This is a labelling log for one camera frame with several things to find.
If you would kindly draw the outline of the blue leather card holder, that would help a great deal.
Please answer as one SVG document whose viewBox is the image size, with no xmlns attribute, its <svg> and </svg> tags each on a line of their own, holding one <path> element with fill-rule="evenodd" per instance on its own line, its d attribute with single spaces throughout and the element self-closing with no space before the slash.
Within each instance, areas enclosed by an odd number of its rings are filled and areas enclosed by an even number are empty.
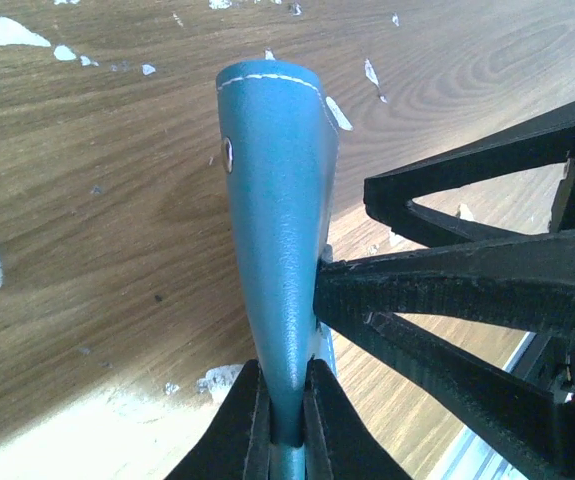
<svg viewBox="0 0 575 480">
<path fill-rule="evenodd" d="M 247 317 L 271 400 L 270 475 L 306 475 L 307 365 L 335 360 L 313 310 L 328 231 L 340 127 L 309 69 L 277 60 L 216 78 L 222 159 Z"/>
</svg>

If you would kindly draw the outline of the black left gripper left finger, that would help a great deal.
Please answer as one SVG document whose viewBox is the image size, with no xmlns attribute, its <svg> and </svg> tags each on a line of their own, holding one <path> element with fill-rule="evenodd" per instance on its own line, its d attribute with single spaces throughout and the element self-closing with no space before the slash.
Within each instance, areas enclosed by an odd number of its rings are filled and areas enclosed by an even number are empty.
<svg viewBox="0 0 575 480">
<path fill-rule="evenodd" d="M 197 444 L 168 480 L 269 478 L 270 398 L 256 360 L 247 361 Z"/>
</svg>

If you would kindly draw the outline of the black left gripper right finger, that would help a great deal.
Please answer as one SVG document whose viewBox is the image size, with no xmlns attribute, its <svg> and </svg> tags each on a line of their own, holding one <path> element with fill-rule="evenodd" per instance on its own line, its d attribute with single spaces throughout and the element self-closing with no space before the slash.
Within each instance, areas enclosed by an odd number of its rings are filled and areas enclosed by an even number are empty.
<svg viewBox="0 0 575 480">
<path fill-rule="evenodd" d="M 410 477 L 370 434 L 321 359 L 312 359 L 307 365 L 303 414 L 308 479 Z"/>
</svg>

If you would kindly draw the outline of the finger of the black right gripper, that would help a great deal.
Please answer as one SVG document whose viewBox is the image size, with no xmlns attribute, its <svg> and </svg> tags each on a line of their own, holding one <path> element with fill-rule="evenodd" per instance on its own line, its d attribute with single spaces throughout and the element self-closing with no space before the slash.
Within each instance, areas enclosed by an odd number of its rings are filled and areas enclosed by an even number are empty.
<svg viewBox="0 0 575 480">
<path fill-rule="evenodd" d="M 427 247 L 509 236 L 417 204 L 419 197 L 553 164 L 575 161 L 575 101 L 463 147 L 370 177 L 364 182 L 369 217 Z M 556 229 L 575 228 L 575 178 Z"/>
<path fill-rule="evenodd" d="M 575 395 L 558 403 L 408 320 L 454 317 L 575 342 L 575 230 L 324 264 L 314 310 L 523 474 L 575 475 Z"/>
</svg>

